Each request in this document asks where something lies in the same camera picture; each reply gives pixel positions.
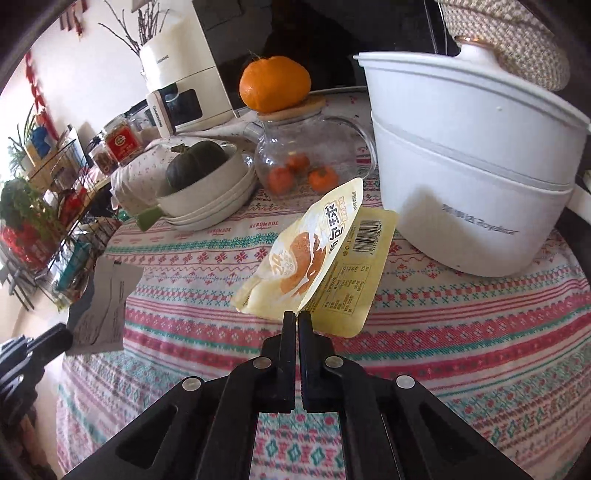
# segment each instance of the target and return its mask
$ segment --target white wall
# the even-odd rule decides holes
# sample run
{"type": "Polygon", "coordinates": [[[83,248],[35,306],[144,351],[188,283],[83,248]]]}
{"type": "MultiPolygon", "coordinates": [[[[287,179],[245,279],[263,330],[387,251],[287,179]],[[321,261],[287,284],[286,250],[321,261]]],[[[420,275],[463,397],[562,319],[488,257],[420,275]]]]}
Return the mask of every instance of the white wall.
{"type": "Polygon", "coordinates": [[[8,282],[5,282],[0,287],[0,343],[13,337],[21,309],[22,305],[17,296],[8,295],[8,282]]]}
{"type": "Polygon", "coordinates": [[[0,180],[6,180],[9,174],[7,148],[11,142],[8,137],[18,140],[17,123],[22,130],[32,104],[33,95],[25,78],[23,60],[0,94],[0,180]]]}
{"type": "MultiPolygon", "coordinates": [[[[137,38],[137,16],[129,12],[131,3],[111,1],[119,16],[122,9],[126,10],[126,24],[137,38]]],[[[140,74],[139,57],[98,25],[102,22],[122,35],[107,5],[100,0],[90,0],[88,4],[89,9],[82,16],[84,33],[80,40],[73,30],[62,31],[59,22],[55,22],[31,49],[35,74],[57,130],[72,124],[83,144],[148,93],[140,74]]],[[[203,35],[190,0],[161,0],[160,8],[172,9],[165,28],[184,19],[191,30],[203,35]]]]}

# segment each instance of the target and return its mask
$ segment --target white appliance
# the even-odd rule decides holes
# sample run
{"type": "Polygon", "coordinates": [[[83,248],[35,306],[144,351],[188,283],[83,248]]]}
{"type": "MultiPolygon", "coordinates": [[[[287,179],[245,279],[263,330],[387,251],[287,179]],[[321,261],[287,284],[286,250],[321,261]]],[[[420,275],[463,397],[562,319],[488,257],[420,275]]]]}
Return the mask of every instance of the white appliance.
{"type": "Polygon", "coordinates": [[[202,32],[181,21],[148,41],[139,57],[151,92],[146,100],[162,137],[234,117],[202,32]]]}
{"type": "Polygon", "coordinates": [[[429,257],[502,277],[532,261],[569,200],[590,220],[591,196],[574,185],[589,118],[503,71],[491,49],[467,39],[455,58],[355,59],[368,82],[382,203],[429,257]]]}

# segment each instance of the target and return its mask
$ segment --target red label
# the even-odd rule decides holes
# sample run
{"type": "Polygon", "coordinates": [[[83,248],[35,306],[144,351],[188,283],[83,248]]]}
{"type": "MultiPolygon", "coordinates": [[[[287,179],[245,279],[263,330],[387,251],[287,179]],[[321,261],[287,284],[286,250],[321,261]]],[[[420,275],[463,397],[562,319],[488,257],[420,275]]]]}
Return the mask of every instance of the red label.
{"type": "Polygon", "coordinates": [[[126,159],[140,147],[134,133],[126,126],[111,133],[106,143],[117,161],[126,159]]]}

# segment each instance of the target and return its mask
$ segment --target glass teapot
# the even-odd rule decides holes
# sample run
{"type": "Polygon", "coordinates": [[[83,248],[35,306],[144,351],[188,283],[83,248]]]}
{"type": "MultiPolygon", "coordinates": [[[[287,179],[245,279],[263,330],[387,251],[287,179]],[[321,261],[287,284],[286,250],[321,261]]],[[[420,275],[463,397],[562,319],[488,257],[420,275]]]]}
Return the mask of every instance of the glass teapot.
{"type": "Polygon", "coordinates": [[[355,135],[365,141],[371,165],[362,178],[376,167],[374,141],[355,121],[321,113],[324,97],[309,96],[296,107],[258,115],[254,155],[256,174],[274,203],[306,210],[325,193],[361,176],[357,167],[355,135]]]}

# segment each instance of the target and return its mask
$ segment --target nutrition label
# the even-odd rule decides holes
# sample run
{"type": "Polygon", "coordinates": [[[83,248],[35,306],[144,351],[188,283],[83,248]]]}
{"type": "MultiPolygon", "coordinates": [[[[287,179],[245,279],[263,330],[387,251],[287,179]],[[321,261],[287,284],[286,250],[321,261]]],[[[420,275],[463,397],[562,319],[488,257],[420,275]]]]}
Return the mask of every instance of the nutrition label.
{"type": "Polygon", "coordinates": [[[335,260],[334,268],[322,283],[320,298],[317,299],[315,310],[320,306],[325,310],[351,315],[359,301],[359,297],[369,275],[371,266],[368,264],[346,264],[335,260]]]}

